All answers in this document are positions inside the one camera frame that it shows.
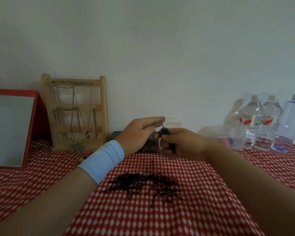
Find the person's right hand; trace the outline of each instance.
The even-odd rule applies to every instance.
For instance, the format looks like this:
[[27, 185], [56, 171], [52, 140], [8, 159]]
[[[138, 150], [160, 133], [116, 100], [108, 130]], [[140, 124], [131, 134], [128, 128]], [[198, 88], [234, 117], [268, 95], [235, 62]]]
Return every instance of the person's right hand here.
[[[162, 135], [160, 146], [163, 155], [169, 159], [185, 158], [188, 160], [206, 161], [205, 147], [212, 139], [202, 137], [185, 128], [169, 128], [170, 135]], [[169, 149], [169, 143], [176, 144], [175, 153]]]

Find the white wall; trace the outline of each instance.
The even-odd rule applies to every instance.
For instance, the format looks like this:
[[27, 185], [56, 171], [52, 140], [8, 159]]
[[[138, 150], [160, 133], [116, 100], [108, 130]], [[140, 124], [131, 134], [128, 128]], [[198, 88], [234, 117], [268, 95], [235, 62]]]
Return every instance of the white wall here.
[[236, 99], [295, 93], [295, 0], [0, 0], [0, 87], [107, 77], [109, 122], [198, 131]]

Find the red and white label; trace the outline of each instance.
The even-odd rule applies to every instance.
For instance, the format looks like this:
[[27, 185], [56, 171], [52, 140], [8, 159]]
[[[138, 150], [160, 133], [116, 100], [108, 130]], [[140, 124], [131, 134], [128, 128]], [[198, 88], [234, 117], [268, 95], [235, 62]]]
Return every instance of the red and white label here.
[[280, 121], [281, 115], [263, 115], [261, 124], [271, 125], [272, 123], [277, 123]]
[[240, 116], [240, 123], [250, 127], [258, 127], [262, 122], [262, 117], [263, 115], [248, 116], [242, 113]]

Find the red and white checkered tablecloth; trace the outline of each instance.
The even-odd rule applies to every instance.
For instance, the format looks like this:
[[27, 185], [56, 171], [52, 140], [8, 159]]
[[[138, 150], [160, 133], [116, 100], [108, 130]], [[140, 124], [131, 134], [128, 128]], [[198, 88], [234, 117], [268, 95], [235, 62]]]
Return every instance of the red and white checkered tablecloth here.
[[[0, 222], [76, 167], [72, 153], [52, 153], [50, 143], [33, 142], [26, 169], [0, 169]], [[287, 154], [252, 148], [239, 152], [253, 164], [295, 190], [295, 145]], [[163, 205], [153, 192], [127, 199], [126, 192], [104, 194], [119, 174], [155, 172], [177, 178], [183, 199]], [[206, 163], [167, 160], [157, 154], [126, 157], [85, 202], [65, 235], [263, 235], [232, 191]]]

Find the water bottle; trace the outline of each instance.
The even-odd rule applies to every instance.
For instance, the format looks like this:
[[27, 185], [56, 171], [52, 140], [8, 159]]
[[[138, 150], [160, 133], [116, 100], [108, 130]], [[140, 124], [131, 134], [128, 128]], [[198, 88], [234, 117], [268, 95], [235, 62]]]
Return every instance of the water bottle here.
[[295, 94], [291, 101], [284, 104], [280, 126], [277, 130], [273, 150], [286, 153], [291, 147], [295, 138]]
[[269, 96], [268, 101], [263, 105], [263, 109], [264, 115], [254, 147], [259, 150], [269, 151], [275, 142], [283, 109], [275, 95]]
[[263, 107], [259, 95], [252, 95], [251, 101], [243, 107], [240, 116], [240, 126], [246, 130], [245, 149], [251, 149], [263, 117]]

